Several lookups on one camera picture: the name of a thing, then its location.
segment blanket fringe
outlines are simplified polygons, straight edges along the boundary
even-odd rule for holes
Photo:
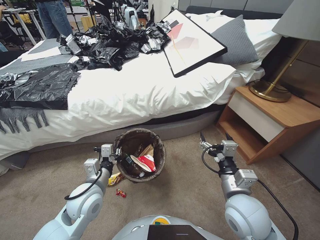
[[[43,121],[44,125],[45,125],[46,127],[49,126],[47,117],[46,117],[46,115],[44,114],[44,111],[43,111],[43,110],[40,111],[40,115],[41,115],[41,118],[42,118],[42,121]]]
[[[36,123],[37,128],[42,128],[42,125],[41,125],[40,120],[39,120],[39,113],[38,112],[34,112],[34,113],[31,114],[31,117],[33,118],[34,122]]]
[[[27,117],[26,116],[19,116],[19,121],[22,123],[22,125],[24,126],[24,128],[27,130],[27,132],[30,132],[30,128],[29,125],[27,123]]]
[[[13,127],[13,125],[12,125],[12,123],[10,122],[9,119],[6,119],[6,120],[3,121],[3,122],[4,122],[5,125],[7,125],[7,126],[10,128],[10,131],[11,131],[12,133],[15,133],[14,127]]]
[[[3,128],[1,122],[0,122],[0,132],[2,132],[3,134],[7,133],[7,131]]]
[[[17,133],[20,133],[20,129],[18,128],[18,125],[17,125],[17,119],[15,119],[15,118],[10,118],[10,121],[11,121],[12,126],[13,126],[13,128],[15,129],[15,131],[16,131]]]
[[[38,112],[27,113],[25,115],[22,114],[18,117],[10,117],[10,118],[6,118],[6,119],[2,118],[1,121],[10,128],[10,131],[12,133],[20,133],[20,129],[17,125],[17,120],[19,120],[22,123],[23,127],[26,129],[27,132],[30,132],[30,126],[27,122],[28,117],[33,118],[34,122],[37,125],[37,128],[42,128],[42,126],[43,126],[40,122],[40,116],[42,118],[44,125],[46,127],[49,126],[49,123],[48,123],[48,120],[47,120],[47,117],[46,117],[44,111],[42,109],[39,109],[39,110],[40,111],[38,111]],[[7,131],[3,127],[1,121],[0,121],[0,132],[3,134],[6,134]]]

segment person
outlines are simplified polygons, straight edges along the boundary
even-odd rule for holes
[[[0,6],[0,38],[2,38],[1,36],[9,36],[6,38],[2,38],[3,40],[5,40],[9,45],[11,45],[11,43],[17,45],[19,47],[20,50],[25,50],[23,44],[24,41],[18,37],[14,31],[10,28],[9,24],[6,21],[2,21],[2,11],[5,10],[6,7],[5,6]]]
[[[35,0],[35,2],[47,38],[57,38],[60,34],[65,36],[72,34],[62,0]]]

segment lamp shade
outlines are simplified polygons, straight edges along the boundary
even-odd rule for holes
[[[320,0],[294,0],[272,31],[283,36],[320,41]]]

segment nightstand drawer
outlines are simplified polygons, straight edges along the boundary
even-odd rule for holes
[[[244,99],[238,92],[234,93],[228,106],[268,142],[284,129],[283,126]]]

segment yellow snack wrapper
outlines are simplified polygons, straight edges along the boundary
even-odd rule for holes
[[[113,174],[109,178],[108,186],[113,186],[113,185],[117,184],[118,182],[120,182],[124,178],[125,177],[121,173]]]

